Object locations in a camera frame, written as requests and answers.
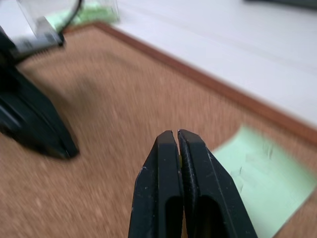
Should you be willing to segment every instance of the black clip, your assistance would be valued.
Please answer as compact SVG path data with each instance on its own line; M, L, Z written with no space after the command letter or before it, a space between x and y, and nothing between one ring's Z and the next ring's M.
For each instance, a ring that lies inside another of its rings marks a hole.
M159 135L135 183L129 238L256 238L233 179L196 134Z

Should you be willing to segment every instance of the black object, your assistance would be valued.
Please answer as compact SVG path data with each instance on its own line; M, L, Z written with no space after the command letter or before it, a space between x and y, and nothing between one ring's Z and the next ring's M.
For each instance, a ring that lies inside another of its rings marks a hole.
M196 134L159 135L134 189L129 238L256 238L233 179Z
M43 155L61 159L76 156L78 149L50 100L15 67L30 56L63 47L63 31L82 2L78 0L58 32L50 28L12 42L0 28L0 132Z
M317 9L317 0L264 0L268 2L284 3L293 6L301 6L305 8Z

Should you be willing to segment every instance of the cork surface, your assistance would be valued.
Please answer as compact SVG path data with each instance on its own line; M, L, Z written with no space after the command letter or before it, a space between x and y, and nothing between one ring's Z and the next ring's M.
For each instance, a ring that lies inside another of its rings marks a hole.
M212 150L247 124L317 173L317 148L162 63L83 29L21 71L67 118L80 148L55 163L0 135L1 238L125 238L135 178L157 135L183 128ZM317 193L276 235L317 237Z

